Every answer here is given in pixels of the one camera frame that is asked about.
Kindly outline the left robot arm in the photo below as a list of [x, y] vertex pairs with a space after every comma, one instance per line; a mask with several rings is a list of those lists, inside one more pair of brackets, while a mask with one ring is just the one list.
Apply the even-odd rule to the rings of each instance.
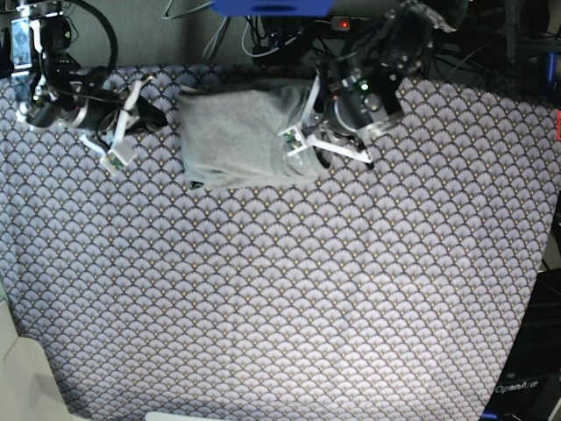
[[464, 12], [453, 1], [401, 1], [354, 28], [337, 57], [317, 63], [322, 128], [361, 140], [390, 132], [404, 116], [402, 80], [428, 60], [434, 32], [455, 32]]

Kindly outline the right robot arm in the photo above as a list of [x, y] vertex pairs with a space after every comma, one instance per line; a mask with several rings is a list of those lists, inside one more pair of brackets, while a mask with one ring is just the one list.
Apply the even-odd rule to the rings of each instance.
[[11, 23], [11, 75], [17, 115], [34, 129], [52, 125], [107, 133], [124, 121], [125, 133], [155, 132], [166, 115], [133, 91], [116, 92], [109, 77], [117, 67], [117, 35], [109, 20], [84, 1], [86, 11], [103, 28], [110, 56], [105, 66], [82, 70], [69, 48], [77, 31], [61, 1], [19, 1]]

